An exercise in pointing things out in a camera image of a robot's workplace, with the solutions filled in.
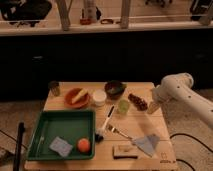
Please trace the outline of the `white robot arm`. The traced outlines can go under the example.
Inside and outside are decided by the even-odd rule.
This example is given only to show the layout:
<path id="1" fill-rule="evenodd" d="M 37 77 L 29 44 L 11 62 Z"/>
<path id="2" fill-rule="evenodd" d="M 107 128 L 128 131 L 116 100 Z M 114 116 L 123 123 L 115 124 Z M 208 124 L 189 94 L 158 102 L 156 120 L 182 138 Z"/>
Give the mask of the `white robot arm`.
<path id="1" fill-rule="evenodd" d="M 198 117 L 213 130 L 213 102 L 193 91 L 193 84 L 194 79 L 189 73 L 163 77 L 161 83 L 151 90 L 152 101 L 149 104 L 149 113 L 154 113 L 161 104 L 176 99 L 194 110 Z"/>

